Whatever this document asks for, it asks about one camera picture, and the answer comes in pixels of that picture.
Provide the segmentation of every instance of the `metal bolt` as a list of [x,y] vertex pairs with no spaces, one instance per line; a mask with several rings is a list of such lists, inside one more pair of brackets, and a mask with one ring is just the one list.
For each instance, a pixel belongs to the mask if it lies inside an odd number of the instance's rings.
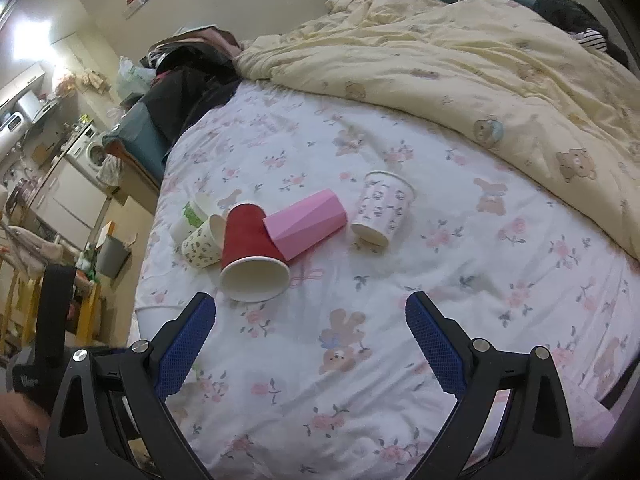
[[86,354],[87,352],[84,348],[82,348],[81,350],[76,350],[76,352],[74,353],[74,361],[76,362],[84,361]]
[[484,339],[476,339],[474,341],[474,348],[479,352],[486,352],[489,348],[491,348],[491,345]]
[[133,345],[131,345],[131,349],[136,354],[142,354],[142,352],[146,352],[147,348],[149,348],[149,341],[145,341],[144,339],[136,341],[135,343],[133,343]]
[[540,359],[548,359],[549,358],[549,350],[547,350],[543,346],[539,346],[538,348],[536,348],[536,355]]

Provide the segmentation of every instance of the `striped shirt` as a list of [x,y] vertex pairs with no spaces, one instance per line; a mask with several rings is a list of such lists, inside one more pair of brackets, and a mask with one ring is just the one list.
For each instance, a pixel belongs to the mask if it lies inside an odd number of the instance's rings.
[[607,51],[607,40],[604,39],[602,34],[592,28],[588,28],[586,32],[571,34],[571,37],[585,48],[594,48],[601,52]]

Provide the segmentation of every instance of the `gray trash bin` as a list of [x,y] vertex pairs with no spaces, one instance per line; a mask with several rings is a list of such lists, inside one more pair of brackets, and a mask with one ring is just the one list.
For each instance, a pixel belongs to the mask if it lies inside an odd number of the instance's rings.
[[130,254],[131,250],[126,248],[120,240],[107,235],[98,253],[95,271],[113,279],[118,275]]

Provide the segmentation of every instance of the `blue gripper pad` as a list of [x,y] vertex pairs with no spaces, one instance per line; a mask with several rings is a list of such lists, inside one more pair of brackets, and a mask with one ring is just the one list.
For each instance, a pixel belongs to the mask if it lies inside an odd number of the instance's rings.
[[162,402],[180,391],[216,320],[216,303],[212,297],[197,294],[191,301],[198,301],[197,306],[159,362],[154,390]]
[[462,358],[417,294],[406,301],[406,323],[414,334],[442,390],[461,399],[466,391]]

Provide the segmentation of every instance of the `light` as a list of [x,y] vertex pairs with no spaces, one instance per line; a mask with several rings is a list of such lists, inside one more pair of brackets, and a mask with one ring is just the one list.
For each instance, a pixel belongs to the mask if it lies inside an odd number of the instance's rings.
[[24,21],[14,31],[14,59],[53,60],[56,54],[49,43],[51,22]]

